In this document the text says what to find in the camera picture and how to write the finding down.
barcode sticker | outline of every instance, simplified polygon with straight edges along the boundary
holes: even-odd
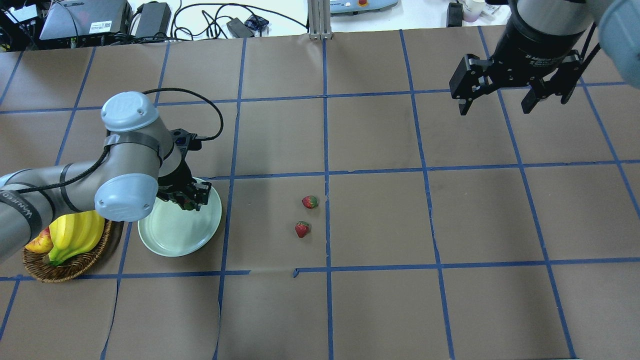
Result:
[[[97,34],[104,33],[111,29],[112,21],[97,21],[91,23],[91,28],[89,29],[89,34]]]

plate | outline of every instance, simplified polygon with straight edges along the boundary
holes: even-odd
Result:
[[[222,202],[216,189],[211,187],[209,203],[201,206],[200,211],[182,210],[177,204],[156,198],[151,214],[138,221],[138,233],[152,252],[168,257],[183,256],[203,247],[218,229],[221,218]]]

brown basket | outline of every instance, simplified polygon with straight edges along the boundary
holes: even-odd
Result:
[[[83,254],[78,254],[67,259],[60,266],[51,266],[42,262],[45,254],[36,254],[25,248],[22,248],[22,263],[27,269],[29,275],[35,279],[46,283],[57,283],[71,280],[82,275],[87,271],[104,253],[109,243],[118,241],[122,234],[123,222],[113,222],[106,220],[104,222],[104,231],[102,237],[95,247]]]

strawberry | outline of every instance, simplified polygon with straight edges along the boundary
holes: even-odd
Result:
[[[305,198],[302,199],[302,204],[307,209],[314,209],[318,207],[318,199],[313,195],[305,196]]]
[[[304,238],[305,235],[310,231],[310,226],[308,223],[304,221],[299,221],[296,224],[296,234],[298,234],[299,238]]]

